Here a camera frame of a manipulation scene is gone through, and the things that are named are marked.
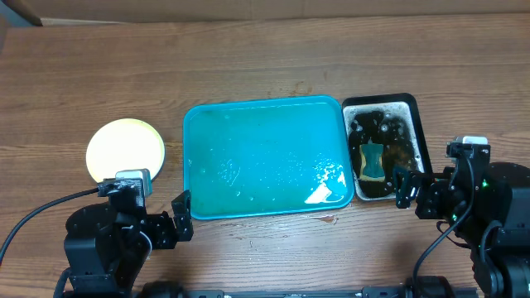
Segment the yellow sponge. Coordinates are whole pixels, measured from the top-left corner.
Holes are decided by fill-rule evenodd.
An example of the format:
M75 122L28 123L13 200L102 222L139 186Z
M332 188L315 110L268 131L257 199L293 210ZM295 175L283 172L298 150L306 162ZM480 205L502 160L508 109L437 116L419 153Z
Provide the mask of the yellow sponge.
M367 143L361 145L359 149L361 156L359 178L364 181L385 181L386 175L382 163L383 145Z

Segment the yellow-green plate with sauce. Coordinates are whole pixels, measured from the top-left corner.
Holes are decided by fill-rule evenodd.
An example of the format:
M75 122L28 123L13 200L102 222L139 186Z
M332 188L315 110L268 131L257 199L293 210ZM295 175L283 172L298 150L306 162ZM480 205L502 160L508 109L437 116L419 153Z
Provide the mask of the yellow-green plate with sauce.
M165 157L164 141L153 126L139 119L121 118L105 124L91 137L85 163L96 182L137 169L148 169L154 180Z

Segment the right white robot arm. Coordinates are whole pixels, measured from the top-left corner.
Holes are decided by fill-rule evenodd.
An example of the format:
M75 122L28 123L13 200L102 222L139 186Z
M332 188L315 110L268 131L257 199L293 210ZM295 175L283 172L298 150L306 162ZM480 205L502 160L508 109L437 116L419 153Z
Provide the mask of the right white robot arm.
M529 295L529 169L508 162L446 167L426 174L395 168L396 205L417 204L470 250L474 278L488 297Z

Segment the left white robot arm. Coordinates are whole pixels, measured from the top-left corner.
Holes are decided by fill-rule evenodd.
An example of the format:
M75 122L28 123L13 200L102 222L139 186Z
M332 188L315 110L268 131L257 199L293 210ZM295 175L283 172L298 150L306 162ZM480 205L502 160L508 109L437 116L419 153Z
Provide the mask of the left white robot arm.
M97 194L108 202L85 206L66 221L69 266L58 279L55 297L134 297L133 284L151 253L193 236L188 190L172 200L171 214L149 214L141 189Z

